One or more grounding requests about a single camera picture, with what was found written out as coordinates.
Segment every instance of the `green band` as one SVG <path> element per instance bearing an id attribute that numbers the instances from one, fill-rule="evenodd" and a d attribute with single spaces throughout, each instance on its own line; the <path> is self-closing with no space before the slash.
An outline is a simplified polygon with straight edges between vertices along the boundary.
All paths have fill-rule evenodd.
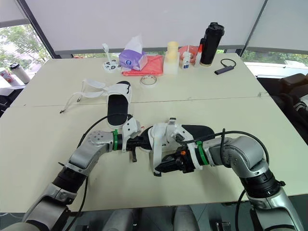
<path id="1" fill-rule="evenodd" d="M 208 162 L 207 162 L 207 160 L 206 160 L 206 158 L 204 156 L 204 152 L 203 152 L 203 148 L 202 148 L 202 142 L 201 141 L 197 141 L 196 144 L 198 145 L 199 154 L 201 156 L 201 159 L 202 159 L 204 165 L 208 165 Z"/>
<path id="2" fill-rule="evenodd" d="M 114 151 L 116 151 L 117 150 L 117 134 L 118 134 L 117 129 L 114 130 L 113 134 L 114 134 Z"/>

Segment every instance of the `black thermos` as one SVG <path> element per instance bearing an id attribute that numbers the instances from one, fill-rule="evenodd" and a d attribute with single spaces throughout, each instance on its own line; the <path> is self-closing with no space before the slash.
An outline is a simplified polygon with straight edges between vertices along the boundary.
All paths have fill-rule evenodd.
<path id="1" fill-rule="evenodd" d="M 225 34 L 224 27 L 218 23 L 211 23 L 205 31 L 204 38 L 200 43 L 203 44 L 200 64 L 211 66 L 217 51 L 221 37 Z"/>

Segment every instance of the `white slipper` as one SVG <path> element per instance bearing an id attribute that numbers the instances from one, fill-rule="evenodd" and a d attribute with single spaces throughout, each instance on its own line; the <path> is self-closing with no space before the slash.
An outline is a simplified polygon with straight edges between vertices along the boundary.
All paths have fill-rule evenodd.
<path id="1" fill-rule="evenodd" d="M 84 92 L 86 86 L 91 86 L 100 89 L 101 91 Z M 111 85 L 110 87 L 106 87 L 104 83 L 91 79 L 85 79 L 81 83 L 81 91 L 73 93 L 73 95 L 68 99 L 67 103 L 65 104 L 64 109 L 61 110 L 60 113 L 64 112 L 68 108 L 69 102 L 75 95 L 79 96 L 77 102 L 79 102 L 82 97 L 96 98 L 102 95 L 107 96 L 108 115 L 116 113 L 127 114 L 132 96 L 132 88 L 130 83 L 127 81 L 121 81 L 114 85 Z M 114 129 L 122 128 L 122 125 L 126 122 L 126 120 L 126 115 L 115 115 L 107 119 L 108 125 Z"/>

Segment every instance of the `red cloth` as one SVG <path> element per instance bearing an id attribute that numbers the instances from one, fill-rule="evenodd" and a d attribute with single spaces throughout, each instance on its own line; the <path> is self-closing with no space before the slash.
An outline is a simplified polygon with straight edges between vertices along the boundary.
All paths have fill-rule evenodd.
<path id="1" fill-rule="evenodd" d="M 141 71 L 130 70 L 123 71 L 124 76 L 145 76 L 145 75 L 154 75 L 159 76 L 163 73 L 163 56 L 162 55 L 148 55 L 148 63 L 144 66 Z"/>

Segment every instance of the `black cable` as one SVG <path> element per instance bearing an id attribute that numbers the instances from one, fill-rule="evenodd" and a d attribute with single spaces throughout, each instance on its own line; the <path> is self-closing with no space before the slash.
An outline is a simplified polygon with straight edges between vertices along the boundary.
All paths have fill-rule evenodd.
<path id="1" fill-rule="evenodd" d="M 71 221 L 71 223 L 67 226 L 66 230 L 65 231 L 69 231 L 70 228 L 73 226 L 73 224 L 75 223 L 75 221 L 77 220 L 77 218 L 79 217 L 80 213 L 81 213 L 81 210 L 83 208 L 83 205 L 85 204 L 85 201 L 86 201 L 86 196 L 87 196 L 87 188 L 88 188 L 88 180 L 89 178 L 87 177 L 86 178 L 86 184 L 85 184 L 85 191 L 83 193 L 83 198 L 82 198 L 82 202 L 81 202 L 81 205 L 79 207 L 79 210 L 78 212 L 76 213 L 76 216 L 74 217 L 74 219 Z"/>
<path id="2" fill-rule="evenodd" d="M 263 148 L 264 150 L 264 154 L 265 154 L 265 157 L 266 157 L 266 161 L 268 164 L 270 164 L 270 157 L 269 157 L 269 152 L 268 150 L 266 149 L 265 145 L 262 143 L 261 140 L 259 140 L 257 137 L 255 137 L 254 135 L 248 133 L 248 132 L 245 132 L 245 131 L 226 131 L 224 132 L 224 134 L 243 134 L 243 135 L 246 135 L 246 136 L 249 136 L 251 138 L 253 138 L 254 140 L 256 140 L 260 145 L 261 147 Z M 207 135 L 207 136 L 202 136 L 202 137 L 199 137 L 199 138 L 195 138 L 193 140 L 190 140 L 190 141 L 179 141 L 179 140 L 176 140 L 179 144 L 188 144 L 188 143 L 195 143 L 197 141 L 205 141 L 206 139 L 208 138 L 211 138 L 213 136 L 221 136 L 222 135 L 222 132 L 219 132 L 219 133 L 215 133 L 215 134 L 211 134 L 211 135 Z"/>
<path id="3" fill-rule="evenodd" d="M 232 60 L 232 59 L 222 59 L 222 60 L 220 61 L 220 63 L 221 63 L 224 67 L 227 67 L 227 65 L 223 64 L 223 62 L 222 62 L 223 60 L 230 60 L 230 61 L 234 62 L 234 66 L 233 66 L 233 67 L 236 66 L 236 62 L 235 62 L 234 60 Z"/>
<path id="4" fill-rule="evenodd" d="M 222 130 L 221 142 L 220 142 L 220 159 L 221 159 L 222 164 L 223 164 L 222 154 L 223 154 L 223 146 L 224 146 L 224 142 L 225 142 L 225 132 L 226 132 L 226 129 L 224 128 Z"/>
<path id="5" fill-rule="evenodd" d="M 245 131 L 225 131 L 225 129 L 223 129 L 222 132 L 214 134 L 214 136 L 220 136 L 221 135 L 221 143 L 220 143 L 220 158 L 221 158 L 221 161 L 222 161 L 222 152 L 223 152 L 225 134 L 243 134 L 243 135 L 249 136 L 249 137 L 253 138 L 254 140 L 256 140 L 262 146 L 262 148 L 264 150 L 265 157 L 266 157 L 266 161 L 267 161 L 268 165 L 270 165 L 269 152 L 268 152 L 268 150 L 266 149 L 265 145 L 262 143 L 261 140 L 259 140 L 256 136 L 254 136 L 254 135 L 252 135 L 248 132 L 245 132 Z M 193 139 L 193 140 L 190 140 L 190 141 L 177 141 L 177 142 L 180 143 L 180 144 L 188 144 L 188 143 L 194 143 L 194 142 L 197 142 L 197 141 L 205 141 L 206 139 L 211 138 L 211 137 L 213 137 L 213 134 L 203 136 L 203 137 L 199 137 L 199 138 L 196 138 L 196 139 Z M 240 195 L 240 197 L 237 201 L 237 204 L 236 204 L 236 209 L 235 209 L 235 229 L 236 229 L 236 231 L 239 231 L 239 227 L 238 227 L 239 210 L 240 210 L 241 200 L 242 200 L 244 194 L 245 194 L 245 190 L 242 191 L 242 193 L 241 193 L 241 195 Z"/>
<path id="6" fill-rule="evenodd" d="M 242 191 L 237 203 L 236 203 L 236 209 L 235 209 L 235 230 L 239 231 L 239 210 L 240 210 L 240 204 L 241 200 L 245 194 L 245 190 Z"/>
<path id="7" fill-rule="evenodd" d="M 106 115 L 103 118 L 99 119 L 98 121 L 96 121 L 91 127 L 88 128 L 88 130 L 82 135 L 79 144 L 77 146 L 77 148 L 82 144 L 83 140 L 85 139 L 86 135 L 88 134 L 89 131 L 91 131 L 92 128 L 94 128 L 98 123 L 102 122 L 104 119 L 112 117 L 112 116 L 127 116 L 128 120 L 131 119 L 133 116 L 131 114 L 126 114 L 126 113 L 114 113 L 114 114 L 110 114 L 110 115 Z M 79 217 L 81 210 L 83 208 L 83 205 L 86 201 L 86 196 L 87 196 L 87 188 L 88 188 L 88 177 L 86 178 L 86 183 L 85 183 L 85 191 L 83 194 L 83 198 L 82 198 L 82 202 L 81 205 L 79 207 L 78 212 L 76 213 L 74 219 L 71 221 L 71 223 L 68 225 L 68 227 L 65 229 L 65 231 L 69 231 L 69 229 L 73 226 L 73 224 L 76 222 L 77 218 Z"/>

